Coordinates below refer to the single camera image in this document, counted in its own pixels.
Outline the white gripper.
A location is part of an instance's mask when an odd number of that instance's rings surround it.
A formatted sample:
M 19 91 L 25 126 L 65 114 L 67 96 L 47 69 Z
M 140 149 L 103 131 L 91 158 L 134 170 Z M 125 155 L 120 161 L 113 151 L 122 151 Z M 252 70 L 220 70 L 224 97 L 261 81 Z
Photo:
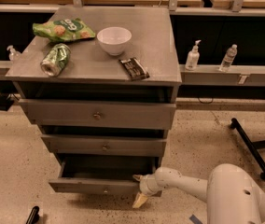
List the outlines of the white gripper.
M 132 177 L 139 182 L 139 187 L 142 192 L 136 194 L 132 205 L 134 209 L 137 209 L 147 202 L 147 196 L 153 196 L 158 192 L 158 185 L 154 175 L 133 175 Z

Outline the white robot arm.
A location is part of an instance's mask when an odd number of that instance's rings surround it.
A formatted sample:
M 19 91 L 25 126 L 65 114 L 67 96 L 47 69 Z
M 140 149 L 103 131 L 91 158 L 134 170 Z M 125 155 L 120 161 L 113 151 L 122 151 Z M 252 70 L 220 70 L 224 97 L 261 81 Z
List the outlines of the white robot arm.
M 212 170 L 207 180 L 182 175 L 160 167 L 151 175 L 134 175 L 139 182 L 133 208 L 150 196 L 167 189 L 180 189 L 206 202 L 207 224 L 263 224 L 265 192 L 242 168 L 224 163 Z

